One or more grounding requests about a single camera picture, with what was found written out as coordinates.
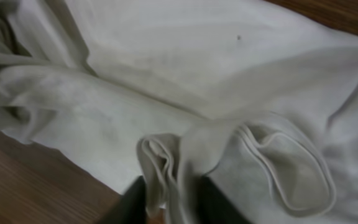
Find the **white Puma t-shirt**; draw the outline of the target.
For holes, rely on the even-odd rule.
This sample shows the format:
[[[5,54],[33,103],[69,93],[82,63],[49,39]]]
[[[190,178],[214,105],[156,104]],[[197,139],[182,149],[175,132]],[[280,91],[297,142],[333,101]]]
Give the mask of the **white Puma t-shirt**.
[[[0,1],[0,131],[198,223],[358,223],[358,36],[266,1]]]

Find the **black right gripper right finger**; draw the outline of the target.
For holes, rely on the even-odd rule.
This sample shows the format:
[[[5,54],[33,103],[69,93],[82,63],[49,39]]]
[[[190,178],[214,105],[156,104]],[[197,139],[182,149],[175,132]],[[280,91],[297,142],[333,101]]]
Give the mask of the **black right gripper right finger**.
[[[202,176],[196,189],[196,214],[200,223],[251,224],[230,203],[209,177]]]

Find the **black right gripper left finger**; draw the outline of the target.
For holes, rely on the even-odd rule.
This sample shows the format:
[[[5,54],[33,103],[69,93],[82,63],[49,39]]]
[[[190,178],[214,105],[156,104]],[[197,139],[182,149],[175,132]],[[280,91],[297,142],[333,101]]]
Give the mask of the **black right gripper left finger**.
[[[146,224],[145,181],[139,176],[97,224]]]

